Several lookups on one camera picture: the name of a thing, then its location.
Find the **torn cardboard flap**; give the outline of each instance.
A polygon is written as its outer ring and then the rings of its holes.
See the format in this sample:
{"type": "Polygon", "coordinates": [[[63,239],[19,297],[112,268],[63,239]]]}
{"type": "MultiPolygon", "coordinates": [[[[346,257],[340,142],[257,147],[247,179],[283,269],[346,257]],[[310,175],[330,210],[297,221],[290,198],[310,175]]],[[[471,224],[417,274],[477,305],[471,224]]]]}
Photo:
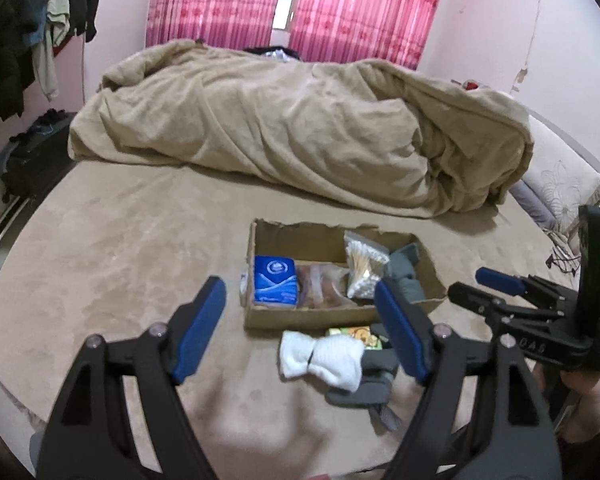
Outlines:
{"type": "Polygon", "coordinates": [[[346,267],[344,233],[347,230],[378,242],[390,251],[416,242],[420,250],[420,261],[414,267],[427,298],[418,305],[429,314],[443,301],[446,288],[440,282],[429,251],[411,233],[386,232],[369,224],[358,227],[328,226],[312,222],[280,224],[256,219],[251,223],[247,254],[249,272],[245,327],[264,330],[317,330],[377,322],[378,313],[370,303],[325,309],[269,308],[253,303],[253,263],[256,254],[283,256],[302,262],[331,262],[346,267]]]}

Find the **hand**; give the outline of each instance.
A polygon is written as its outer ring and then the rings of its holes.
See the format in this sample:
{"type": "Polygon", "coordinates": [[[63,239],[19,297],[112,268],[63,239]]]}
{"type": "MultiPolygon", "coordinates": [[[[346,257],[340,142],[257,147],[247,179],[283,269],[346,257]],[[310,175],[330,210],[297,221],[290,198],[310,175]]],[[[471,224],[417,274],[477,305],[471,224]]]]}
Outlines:
{"type": "MultiPolygon", "coordinates": [[[[540,363],[536,363],[533,375],[540,391],[544,391],[544,368],[540,363]]],[[[592,370],[561,371],[560,379],[567,388],[580,395],[580,402],[560,431],[560,436],[572,444],[586,442],[600,433],[600,373],[592,370]]]]}

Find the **white sock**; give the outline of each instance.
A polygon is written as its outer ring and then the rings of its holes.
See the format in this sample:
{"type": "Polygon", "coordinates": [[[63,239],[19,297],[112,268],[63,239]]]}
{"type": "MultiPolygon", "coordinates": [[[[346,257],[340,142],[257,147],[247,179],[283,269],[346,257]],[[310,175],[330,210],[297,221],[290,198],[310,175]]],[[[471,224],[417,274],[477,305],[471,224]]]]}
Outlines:
{"type": "Polygon", "coordinates": [[[365,345],[346,334],[318,339],[308,370],[329,386],[355,392],[362,379],[362,354],[365,345]]]}
{"type": "Polygon", "coordinates": [[[355,392],[362,378],[364,351],[362,341],[345,334],[314,339],[285,330],[280,343],[280,369],[287,379],[312,373],[329,386],[355,392]]]}
{"type": "Polygon", "coordinates": [[[280,342],[280,369],[287,379],[307,373],[309,358],[317,339],[300,332],[285,330],[280,342]]]}

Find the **beige blanket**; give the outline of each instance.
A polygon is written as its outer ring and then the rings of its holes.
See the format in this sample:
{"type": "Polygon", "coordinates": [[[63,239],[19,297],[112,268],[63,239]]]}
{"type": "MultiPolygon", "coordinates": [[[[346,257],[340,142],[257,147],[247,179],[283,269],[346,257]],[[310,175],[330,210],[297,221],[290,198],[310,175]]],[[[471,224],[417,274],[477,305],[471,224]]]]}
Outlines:
{"type": "Polygon", "coordinates": [[[105,75],[74,158],[199,164],[371,211],[428,218],[500,202],[528,167],[527,114],[384,60],[282,63],[189,40],[105,75]]]}

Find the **food package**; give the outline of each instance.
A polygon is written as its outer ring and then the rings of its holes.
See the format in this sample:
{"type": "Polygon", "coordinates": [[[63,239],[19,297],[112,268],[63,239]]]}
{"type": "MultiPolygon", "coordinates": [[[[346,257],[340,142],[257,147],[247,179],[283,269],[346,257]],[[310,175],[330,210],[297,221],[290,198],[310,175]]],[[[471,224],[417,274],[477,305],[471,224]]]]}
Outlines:
{"type": "Polygon", "coordinates": [[[389,263],[389,249],[353,231],[345,231],[344,242],[349,265],[347,297],[372,300],[389,263]]]}
{"type": "Polygon", "coordinates": [[[327,335],[344,334],[353,339],[360,339],[365,344],[365,350],[382,350],[382,342],[377,335],[371,333],[370,326],[352,326],[349,328],[330,328],[327,335]]]}
{"type": "Polygon", "coordinates": [[[296,267],[300,296],[298,306],[333,308],[356,306],[345,295],[349,269],[334,264],[311,264],[296,267]]]}
{"type": "Polygon", "coordinates": [[[253,259],[253,303],[270,307],[295,308],[298,279],[292,258],[262,256],[253,259]]]}

